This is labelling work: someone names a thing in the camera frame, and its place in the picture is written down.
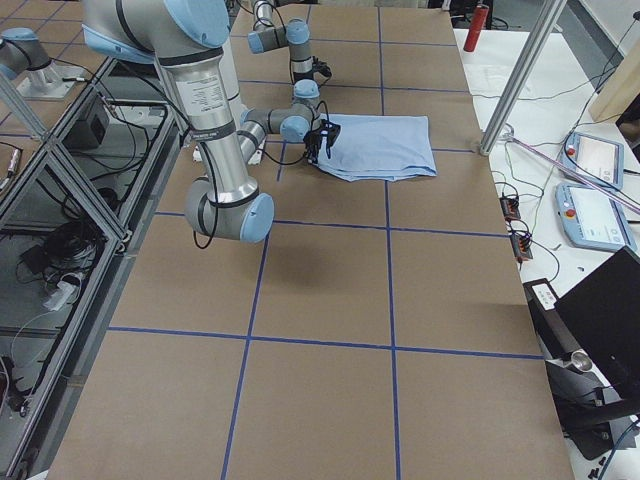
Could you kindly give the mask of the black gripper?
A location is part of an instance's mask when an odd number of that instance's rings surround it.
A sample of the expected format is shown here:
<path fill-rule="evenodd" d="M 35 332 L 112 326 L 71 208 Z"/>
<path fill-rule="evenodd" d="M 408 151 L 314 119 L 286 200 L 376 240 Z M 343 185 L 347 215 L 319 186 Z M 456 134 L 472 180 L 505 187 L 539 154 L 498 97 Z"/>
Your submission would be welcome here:
<path fill-rule="evenodd" d="M 295 84 L 300 80 L 314 80 L 316 74 L 319 74 L 324 78 L 323 83 L 326 83 L 332 78 L 330 66 L 316 56 L 311 56 L 305 60 L 291 61 L 292 84 Z"/>
<path fill-rule="evenodd" d="M 319 127 L 309 131 L 304 137 L 303 157 L 311 164 L 317 164 L 321 149 L 331 158 L 331 148 L 341 133 L 341 126 L 328 119 L 320 119 Z"/>

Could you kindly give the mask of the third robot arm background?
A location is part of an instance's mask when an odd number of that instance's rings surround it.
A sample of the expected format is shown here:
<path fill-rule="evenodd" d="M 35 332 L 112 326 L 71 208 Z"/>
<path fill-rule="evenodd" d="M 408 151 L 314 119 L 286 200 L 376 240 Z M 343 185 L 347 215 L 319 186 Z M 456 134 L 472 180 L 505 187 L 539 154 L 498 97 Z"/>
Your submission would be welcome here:
<path fill-rule="evenodd" d="M 76 73 L 58 66 L 30 28 L 15 27 L 1 32 L 1 73 L 10 81 L 25 74 L 18 85 L 27 99 L 61 100 L 71 90 Z"/>

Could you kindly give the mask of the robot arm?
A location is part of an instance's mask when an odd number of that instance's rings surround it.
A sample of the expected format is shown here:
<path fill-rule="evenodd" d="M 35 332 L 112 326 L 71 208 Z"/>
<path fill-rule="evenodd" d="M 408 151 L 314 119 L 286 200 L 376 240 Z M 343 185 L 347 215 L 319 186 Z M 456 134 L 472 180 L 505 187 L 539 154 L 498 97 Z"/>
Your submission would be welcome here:
<path fill-rule="evenodd" d="M 256 25 L 248 35 L 255 53 L 285 47 L 293 79 L 292 103 L 284 109 L 239 113 L 221 71 L 231 25 L 222 1 L 86 1 L 83 31 L 93 50 L 121 60 L 152 64 L 164 92 L 197 143 L 206 174 L 191 185 L 185 216 L 195 233 L 256 243 L 270 232 L 274 201 L 261 192 L 247 163 L 265 137 L 302 143 L 303 157 L 316 162 L 340 134 L 314 80 L 305 20 L 276 27 L 275 6 L 252 4 Z"/>
<path fill-rule="evenodd" d="M 284 22 L 278 8 L 293 1 L 251 1 L 252 30 L 247 35 L 253 54 L 282 48 L 289 52 L 289 78 L 292 84 L 300 80 L 314 80 L 319 74 L 324 85 L 332 78 L 331 67 L 312 54 L 311 33 L 307 22 L 293 18 Z"/>

